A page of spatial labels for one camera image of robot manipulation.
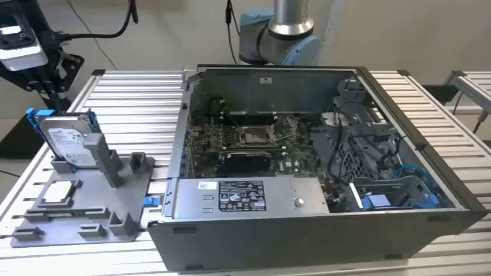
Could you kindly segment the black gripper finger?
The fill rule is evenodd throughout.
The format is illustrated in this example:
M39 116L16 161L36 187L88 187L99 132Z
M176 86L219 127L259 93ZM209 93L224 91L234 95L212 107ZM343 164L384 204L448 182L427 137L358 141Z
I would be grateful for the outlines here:
M68 91L84 62L84 58L79 55L57 53L57 63L55 65L52 84L55 85L55 95L57 98L56 110L59 111L67 111L71 105Z
M59 109L56 79L44 67L11 71L1 67L1 78L25 91L36 91L49 109Z

